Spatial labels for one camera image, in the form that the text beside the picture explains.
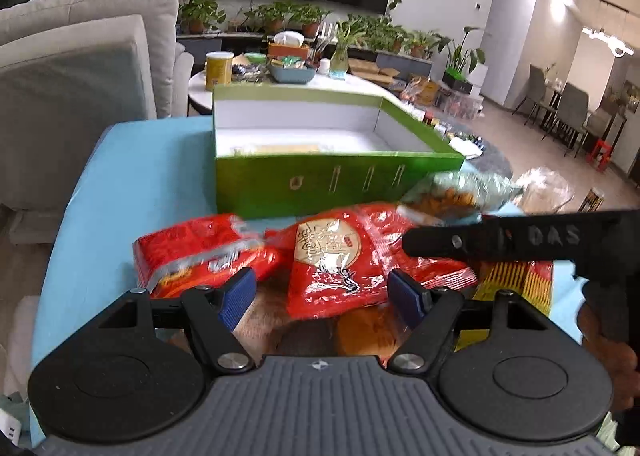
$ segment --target white tabletop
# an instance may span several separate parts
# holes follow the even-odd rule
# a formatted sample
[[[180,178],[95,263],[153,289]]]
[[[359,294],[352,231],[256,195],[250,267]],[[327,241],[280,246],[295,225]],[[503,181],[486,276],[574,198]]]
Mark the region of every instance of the white tabletop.
[[[278,84],[279,86],[289,87],[290,89],[321,89],[339,92],[350,92],[354,94],[372,94],[374,96],[382,96],[393,104],[401,107],[404,105],[388,90],[383,87],[372,84],[368,80],[358,78],[352,74],[347,74],[346,80],[335,80],[316,74],[316,76],[308,84]],[[211,109],[213,105],[213,97],[211,92],[205,89],[205,73],[201,71],[193,75],[189,80],[189,98],[198,105]]]

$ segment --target beige circular label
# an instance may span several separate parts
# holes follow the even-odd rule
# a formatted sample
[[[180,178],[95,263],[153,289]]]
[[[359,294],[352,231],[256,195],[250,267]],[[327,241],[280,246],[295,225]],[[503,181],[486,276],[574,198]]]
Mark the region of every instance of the beige circular label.
[[[296,261],[337,273],[359,255],[360,237],[343,219],[315,219],[298,226]]]

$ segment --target gray sofa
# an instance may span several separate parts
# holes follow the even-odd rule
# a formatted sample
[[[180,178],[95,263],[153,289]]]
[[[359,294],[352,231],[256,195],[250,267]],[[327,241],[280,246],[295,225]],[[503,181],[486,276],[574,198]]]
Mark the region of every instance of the gray sofa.
[[[18,211],[14,237],[20,224],[38,228],[25,213],[45,228],[62,216],[108,126],[187,115],[193,57],[175,41],[177,11],[178,0],[0,10],[0,202]]]

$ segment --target gray ribbed plate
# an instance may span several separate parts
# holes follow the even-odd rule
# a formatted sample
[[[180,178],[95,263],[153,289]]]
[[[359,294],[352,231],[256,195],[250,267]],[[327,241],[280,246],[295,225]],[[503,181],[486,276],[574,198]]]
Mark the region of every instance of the gray ribbed plate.
[[[188,418],[151,438],[83,446],[46,439],[47,456],[606,456],[592,437],[549,447],[509,444],[462,425],[424,381],[374,357],[267,357],[219,378]]]

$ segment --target green box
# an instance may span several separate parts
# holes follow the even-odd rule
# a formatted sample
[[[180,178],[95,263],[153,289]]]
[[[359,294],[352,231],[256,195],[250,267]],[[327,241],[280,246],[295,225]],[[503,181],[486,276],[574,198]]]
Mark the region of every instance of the green box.
[[[216,86],[213,99],[219,213],[244,219],[303,216],[354,203],[397,201],[427,173],[459,170],[464,161],[433,129],[405,113],[399,101],[385,96],[232,84]],[[258,153],[250,152],[253,141]],[[260,153],[261,147],[280,143],[320,149]],[[409,150],[355,150],[377,143]],[[344,151],[349,148],[355,151]]]

